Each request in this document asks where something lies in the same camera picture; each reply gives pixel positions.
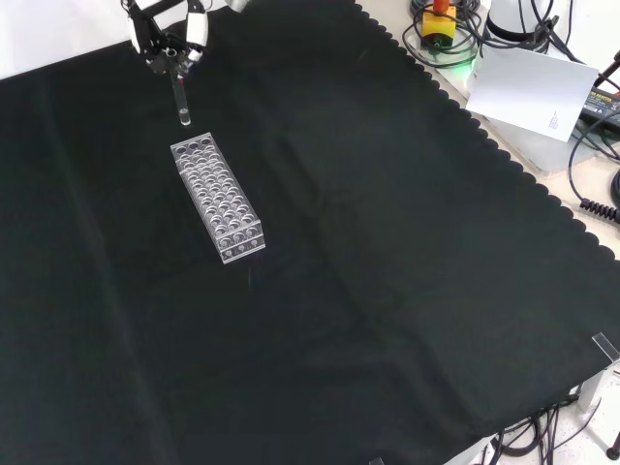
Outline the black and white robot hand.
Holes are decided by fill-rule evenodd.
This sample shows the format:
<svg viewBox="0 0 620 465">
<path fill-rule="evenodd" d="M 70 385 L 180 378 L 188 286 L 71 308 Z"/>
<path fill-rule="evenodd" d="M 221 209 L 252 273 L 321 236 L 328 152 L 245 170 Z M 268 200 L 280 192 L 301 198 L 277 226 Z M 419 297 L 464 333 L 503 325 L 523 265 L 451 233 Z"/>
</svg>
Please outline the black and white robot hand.
<svg viewBox="0 0 620 465">
<path fill-rule="evenodd" d="M 162 29 L 156 17 L 187 5 L 185 36 Z M 208 14 L 224 6 L 240 13 L 248 1 L 121 1 L 132 46 L 149 69 L 184 78 L 201 60 L 208 40 Z"/>
</svg>

